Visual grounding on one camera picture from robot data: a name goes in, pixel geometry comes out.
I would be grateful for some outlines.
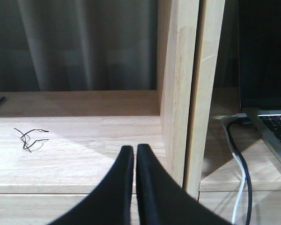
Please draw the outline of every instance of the curtain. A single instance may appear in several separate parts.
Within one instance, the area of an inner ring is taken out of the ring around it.
[[[0,91],[156,87],[157,0],[0,0]]]

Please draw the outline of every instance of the laptop keyboard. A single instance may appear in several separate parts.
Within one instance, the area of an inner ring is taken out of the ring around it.
[[[281,142],[281,115],[259,116],[259,118]]]

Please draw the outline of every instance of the wooden desk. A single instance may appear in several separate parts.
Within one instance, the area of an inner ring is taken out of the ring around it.
[[[222,116],[239,113],[238,89],[215,89],[208,124],[199,201],[220,216],[231,220],[241,171],[233,159],[223,128]],[[252,186],[251,224],[281,225],[281,163],[252,127],[231,128],[247,161]],[[240,203],[237,224],[244,224],[246,192]]]
[[[149,143],[166,167],[156,91],[0,93],[0,225],[46,224],[85,197],[122,145]],[[21,134],[49,140],[22,149]],[[138,223],[133,183],[132,221]]]

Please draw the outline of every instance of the black wire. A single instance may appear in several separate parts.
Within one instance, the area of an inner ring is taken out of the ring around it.
[[[241,122],[240,120],[234,120],[232,122],[230,122],[227,126],[226,126],[226,130],[228,133],[228,138],[229,141],[233,147],[233,151],[236,155],[238,155],[243,167],[244,167],[244,172],[245,172],[245,176],[246,176],[246,181],[247,181],[247,185],[248,185],[248,210],[247,210],[247,218],[246,218],[246,225],[250,224],[250,220],[251,220],[251,213],[252,213],[252,183],[251,183],[251,177],[249,174],[249,169],[248,169],[248,165],[242,155],[242,153],[240,152],[240,150],[237,148],[237,146],[235,145],[235,142],[232,138],[231,132],[230,132],[230,127],[234,124],[238,124],[240,125]]]
[[[48,141],[48,139],[40,139],[40,140],[35,140],[31,145],[28,145],[28,142],[29,142],[30,138],[29,138],[28,141],[27,141],[27,139],[26,139],[26,136],[28,136],[27,134],[29,134],[29,133],[32,132],[32,131],[39,131],[39,132],[49,132],[49,131],[48,131],[48,130],[42,130],[42,129],[32,129],[32,130],[26,132],[25,134],[23,134],[23,132],[22,132],[21,130],[19,130],[19,129],[17,129],[17,128],[14,128],[14,129],[17,130],[17,131],[19,131],[19,132],[22,134],[22,136],[20,137],[20,139],[21,139],[21,141],[23,142],[23,149],[24,149],[24,150],[28,150],[30,153],[31,153],[30,148],[31,148],[36,142]]]

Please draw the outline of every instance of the silver laptop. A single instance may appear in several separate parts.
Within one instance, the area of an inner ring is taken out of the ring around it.
[[[241,108],[281,161],[281,0],[239,1]]]

